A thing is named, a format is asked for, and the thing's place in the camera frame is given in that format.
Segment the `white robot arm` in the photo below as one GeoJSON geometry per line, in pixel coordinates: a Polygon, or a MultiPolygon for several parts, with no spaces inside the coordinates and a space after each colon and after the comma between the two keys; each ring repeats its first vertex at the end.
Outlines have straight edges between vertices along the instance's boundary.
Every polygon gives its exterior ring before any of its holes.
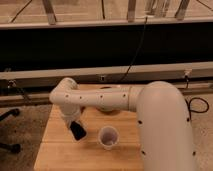
{"type": "Polygon", "coordinates": [[[86,106],[136,114],[144,171],[198,171],[190,112],[178,88],[165,81],[145,86],[80,90],[66,77],[51,91],[75,139],[86,136],[80,122],[86,106]]]}

